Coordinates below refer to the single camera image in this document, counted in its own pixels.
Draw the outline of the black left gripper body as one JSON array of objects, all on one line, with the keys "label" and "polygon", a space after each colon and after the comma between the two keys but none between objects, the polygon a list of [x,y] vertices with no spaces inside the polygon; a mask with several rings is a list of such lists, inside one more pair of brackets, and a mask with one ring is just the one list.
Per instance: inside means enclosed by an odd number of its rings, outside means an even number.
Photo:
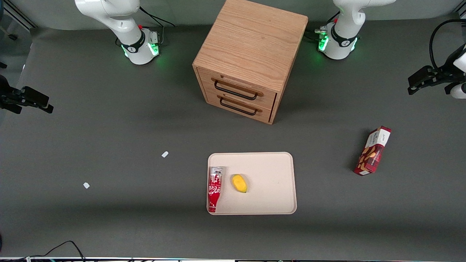
[{"label": "black left gripper body", "polygon": [[443,83],[457,82],[456,76],[449,71],[424,66],[409,77],[409,88],[424,88]]}]

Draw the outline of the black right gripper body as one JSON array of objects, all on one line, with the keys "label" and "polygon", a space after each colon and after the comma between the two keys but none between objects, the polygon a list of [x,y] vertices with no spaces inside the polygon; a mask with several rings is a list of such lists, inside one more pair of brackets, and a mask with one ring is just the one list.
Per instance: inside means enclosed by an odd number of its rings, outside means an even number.
[{"label": "black right gripper body", "polygon": [[2,87],[0,94],[1,102],[5,104],[37,108],[47,108],[49,106],[48,96],[28,86],[20,90],[13,87]]}]

